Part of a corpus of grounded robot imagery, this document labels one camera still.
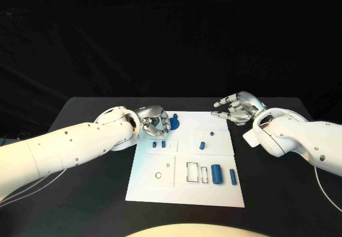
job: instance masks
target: black curtain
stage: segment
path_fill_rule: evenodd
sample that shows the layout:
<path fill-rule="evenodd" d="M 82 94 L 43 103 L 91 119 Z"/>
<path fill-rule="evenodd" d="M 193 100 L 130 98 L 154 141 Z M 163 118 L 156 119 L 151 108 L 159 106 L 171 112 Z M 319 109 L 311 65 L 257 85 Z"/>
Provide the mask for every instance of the black curtain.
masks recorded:
<path fill-rule="evenodd" d="M 10 2 L 0 12 L 1 133 L 45 133 L 73 96 L 225 97 L 245 90 L 298 97 L 314 119 L 339 121 L 336 7 Z"/>

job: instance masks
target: black table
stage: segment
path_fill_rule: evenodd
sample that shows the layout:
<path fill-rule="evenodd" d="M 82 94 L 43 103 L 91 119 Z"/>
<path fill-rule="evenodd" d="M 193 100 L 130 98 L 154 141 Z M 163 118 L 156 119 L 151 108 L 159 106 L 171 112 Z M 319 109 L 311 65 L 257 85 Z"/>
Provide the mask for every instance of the black table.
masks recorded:
<path fill-rule="evenodd" d="M 170 111 L 212 111 L 215 101 L 218 98 L 72 98 L 49 131 L 94 121 L 114 106 L 137 109 L 157 104 Z M 298 99 L 261 101 L 310 119 Z M 275 158 L 261 146 L 248 146 L 242 134 L 251 122 L 245 127 L 229 122 L 228 128 L 245 208 L 125 201 L 133 146 L 70 168 L 42 191 L 7 205 L 0 210 L 0 235 L 115 237 L 160 225 L 206 223 L 277 237 L 342 236 L 342 213 L 319 190 L 313 166 L 294 153 Z M 342 206 L 342 178 L 322 170 L 319 176 L 326 193 Z"/>

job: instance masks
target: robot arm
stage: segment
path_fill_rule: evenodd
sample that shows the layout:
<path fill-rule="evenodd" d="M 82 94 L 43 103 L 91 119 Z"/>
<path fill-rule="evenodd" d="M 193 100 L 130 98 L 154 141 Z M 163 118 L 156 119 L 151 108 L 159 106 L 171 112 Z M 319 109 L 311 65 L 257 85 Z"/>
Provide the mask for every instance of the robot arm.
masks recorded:
<path fill-rule="evenodd" d="M 294 111 L 268 109 L 245 91 L 223 98 L 213 106 L 228 103 L 231 97 L 242 108 L 232 111 L 229 107 L 231 113 L 212 112 L 212 115 L 239 126 L 254 120 L 252 129 L 242 136 L 249 146 L 261 145 L 275 157 L 296 152 L 313 166 L 342 176 L 342 126 L 323 121 L 309 122 Z"/>
<path fill-rule="evenodd" d="M 156 129 L 161 121 L 163 130 Z M 160 106 L 115 107 L 85 122 L 0 147 L 0 201 L 23 185 L 138 143 L 138 132 L 164 136 L 170 129 Z"/>

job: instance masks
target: blue toy piece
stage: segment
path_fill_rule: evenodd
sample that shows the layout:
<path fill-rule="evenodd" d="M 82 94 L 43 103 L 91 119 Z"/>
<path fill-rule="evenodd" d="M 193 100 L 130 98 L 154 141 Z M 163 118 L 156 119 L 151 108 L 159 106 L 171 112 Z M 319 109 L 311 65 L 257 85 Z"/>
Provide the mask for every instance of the blue toy piece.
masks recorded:
<path fill-rule="evenodd" d="M 200 142 L 199 149 L 205 149 L 205 142 Z"/>
<path fill-rule="evenodd" d="M 170 118 L 170 129 L 174 130 L 179 127 L 179 120 L 177 120 L 177 115 L 173 114 L 173 118 Z"/>
<path fill-rule="evenodd" d="M 231 178 L 231 184 L 236 185 L 236 178 L 235 178 L 234 169 L 229 169 L 229 178 Z"/>
<path fill-rule="evenodd" d="M 212 164 L 212 183 L 222 184 L 222 173 L 219 164 Z"/>

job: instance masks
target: silver robotic hand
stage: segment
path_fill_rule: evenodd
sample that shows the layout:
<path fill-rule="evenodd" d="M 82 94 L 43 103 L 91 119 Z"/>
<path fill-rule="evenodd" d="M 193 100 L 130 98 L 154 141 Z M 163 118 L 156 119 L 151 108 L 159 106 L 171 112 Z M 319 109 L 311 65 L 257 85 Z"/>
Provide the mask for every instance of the silver robotic hand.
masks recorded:
<path fill-rule="evenodd" d="M 229 103 L 228 113 L 215 111 L 212 112 L 212 115 L 222 119 L 231 120 L 236 126 L 244 126 L 245 123 L 251 119 L 255 119 L 262 111 L 267 110 L 264 103 L 245 91 L 221 99 L 213 104 L 213 107 L 218 107 L 226 103 Z"/>
<path fill-rule="evenodd" d="M 164 136 L 171 128 L 169 115 L 159 105 L 151 105 L 134 110 L 138 116 L 140 124 L 143 125 L 143 131 L 150 136 Z M 159 122 L 161 122 L 163 129 L 156 128 Z"/>

